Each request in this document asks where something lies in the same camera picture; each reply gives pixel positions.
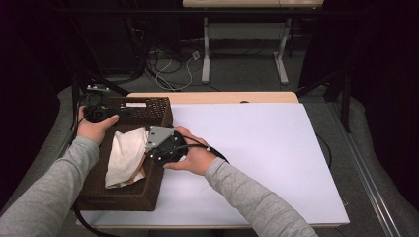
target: metal bracket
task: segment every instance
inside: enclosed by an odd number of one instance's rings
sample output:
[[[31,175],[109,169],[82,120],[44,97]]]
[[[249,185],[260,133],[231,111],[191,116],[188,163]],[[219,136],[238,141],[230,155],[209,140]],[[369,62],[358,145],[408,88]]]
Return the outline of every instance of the metal bracket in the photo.
[[[145,148],[153,149],[159,146],[169,136],[174,134],[173,128],[165,128],[159,126],[152,126],[148,135],[147,143]]]

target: white tissue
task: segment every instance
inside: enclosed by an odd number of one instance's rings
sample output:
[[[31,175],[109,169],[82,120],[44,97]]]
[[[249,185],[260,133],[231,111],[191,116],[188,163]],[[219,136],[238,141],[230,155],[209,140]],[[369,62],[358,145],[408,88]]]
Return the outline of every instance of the white tissue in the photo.
[[[129,178],[142,163],[148,132],[139,128],[126,133],[116,131],[105,177],[105,188],[112,189],[128,185]],[[144,178],[140,172],[134,182]]]

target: black wall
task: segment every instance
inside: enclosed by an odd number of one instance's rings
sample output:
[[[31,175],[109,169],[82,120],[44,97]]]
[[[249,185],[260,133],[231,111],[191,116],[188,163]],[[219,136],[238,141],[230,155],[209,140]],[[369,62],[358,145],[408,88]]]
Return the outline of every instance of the black wall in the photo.
[[[0,3],[0,208],[19,185],[59,111],[69,72],[32,1]]]

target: hand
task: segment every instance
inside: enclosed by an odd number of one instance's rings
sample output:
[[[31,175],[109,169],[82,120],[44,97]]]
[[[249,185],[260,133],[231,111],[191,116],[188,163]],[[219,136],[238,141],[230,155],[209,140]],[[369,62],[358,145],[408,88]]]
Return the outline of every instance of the hand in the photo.
[[[92,139],[98,145],[101,144],[105,136],[105,131],[117,123],[120,117],[114,115],[98,123],[91,123],[84,118],[84,106],[79,109],[79,124],[77,128],[77,135]]]
[[[185,141],[187,144],[196,144],[197,142],[192,140],[195,139],[204,145],[208,145],[205,140],[193,136],[187,129],[181,126],[176,127],[175,130],[181,133],[183,136],[186,136]],[[167,163],[163,167],[172,170],[186,170],[194,174],[203,176],[216,156],[201,147],[190,147],[188,149],[189,151],[185,160]]]

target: person's right hand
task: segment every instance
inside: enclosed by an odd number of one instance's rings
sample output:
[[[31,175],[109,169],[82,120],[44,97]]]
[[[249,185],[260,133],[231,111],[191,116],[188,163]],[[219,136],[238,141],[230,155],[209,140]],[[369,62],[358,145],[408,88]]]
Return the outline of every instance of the person's right hand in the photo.
[[[179,127],[176,127],[175,130],[184,136],[184,139],[187,144],[196,144],[197,142],[192,140],[192,139],[195,139],[204,145],[208,145],[205,140],[203,140],[202,138],[193,136],[184,127],[179,126]],[[179,162],[167,163],[163,167],[166,169],[172,169],[172,170],[186,170],[194,174],[203,176],[206,173],[212,161],[216,158],[216,156],[201,147],[190,147],[188,149],[189,149],[188,154],[185,160],[179,161]]]

